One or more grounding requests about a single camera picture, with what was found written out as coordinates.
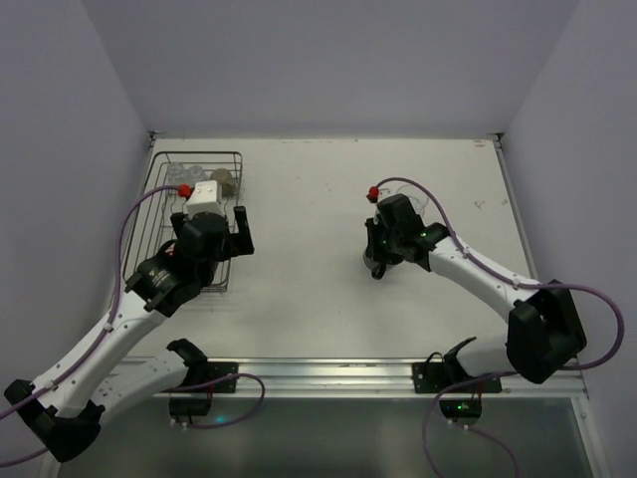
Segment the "clear faceted glass cup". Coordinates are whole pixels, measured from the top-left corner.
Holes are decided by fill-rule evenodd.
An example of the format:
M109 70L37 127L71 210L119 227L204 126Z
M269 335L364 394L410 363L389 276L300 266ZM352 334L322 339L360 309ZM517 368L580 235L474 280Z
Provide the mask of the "clear faceted glass cup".
M403 194L404 196L406 196L412 204L414 211L418 215L420 215L421 217L425 215L430 202L430 198L418 187L409 183L403 183L395 188L395 193Z
M194 164L185 170L185 182L190 185L206 181L207 179L206 171L199 164Z
M165 181L170 185L178 185L184 182L185 167L180 162L169 162L166 167Z

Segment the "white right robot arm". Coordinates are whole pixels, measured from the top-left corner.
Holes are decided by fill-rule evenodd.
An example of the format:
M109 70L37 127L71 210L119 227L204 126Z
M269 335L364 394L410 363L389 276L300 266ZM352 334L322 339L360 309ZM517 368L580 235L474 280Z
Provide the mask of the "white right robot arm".
M447 380L502 370L540 383L582 349L567 292L544 290L470 249L408 190L373 189L370 199L246 199L256 252L232 273L243 356L438 352Z

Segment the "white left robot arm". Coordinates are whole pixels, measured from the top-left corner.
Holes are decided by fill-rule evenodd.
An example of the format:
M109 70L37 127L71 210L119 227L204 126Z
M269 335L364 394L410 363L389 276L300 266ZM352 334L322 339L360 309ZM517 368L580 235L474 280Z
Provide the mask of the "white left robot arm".
M216 391L237 371L212 375L207 357L191 342L169 343L158 356L114 374L132 348L200 295L219 263L255 248L245 207L226 217L176 213L174 239L161 245L117 289L111 310L58 363L33 380L16 379L4 391L23 422L58 462L84 453L116 414L163 391Z

